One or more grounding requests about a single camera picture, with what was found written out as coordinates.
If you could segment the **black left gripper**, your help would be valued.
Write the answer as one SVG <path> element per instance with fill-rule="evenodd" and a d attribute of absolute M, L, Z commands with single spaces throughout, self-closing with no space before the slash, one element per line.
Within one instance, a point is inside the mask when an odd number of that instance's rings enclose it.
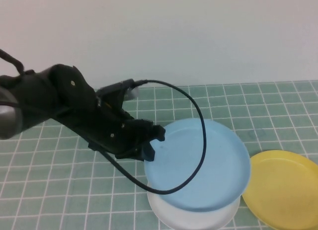
<path fill-rule="evenodd" d="M 107 105 L 89 103 L 88 113 L 93 126 L 92 140 L 88 142 L 90 149 L 111 153 L 116 158 L 154 161 L 155 151 L 150 141 L 163 142 L 164 127 L 150 120 L 135 119 L 125 111 L 114 113 Z"/>

